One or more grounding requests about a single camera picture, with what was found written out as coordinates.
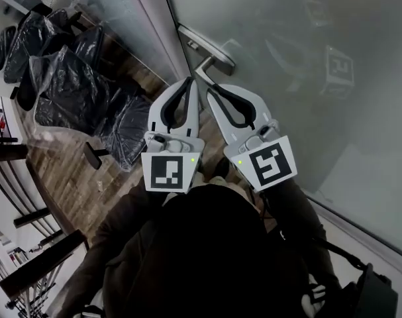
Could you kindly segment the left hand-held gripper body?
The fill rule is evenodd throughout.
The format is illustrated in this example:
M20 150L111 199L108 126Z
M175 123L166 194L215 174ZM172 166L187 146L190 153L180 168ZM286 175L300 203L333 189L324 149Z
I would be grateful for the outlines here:
M141 154L146 190L187 193L203 153L203 140L148 131Z

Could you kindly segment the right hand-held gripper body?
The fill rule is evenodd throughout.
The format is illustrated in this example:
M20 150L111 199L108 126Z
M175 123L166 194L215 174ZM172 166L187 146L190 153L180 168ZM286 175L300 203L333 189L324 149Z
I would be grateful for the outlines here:
M297 175L289 138L280 136L275 122L242 135L224 154L256 192Z

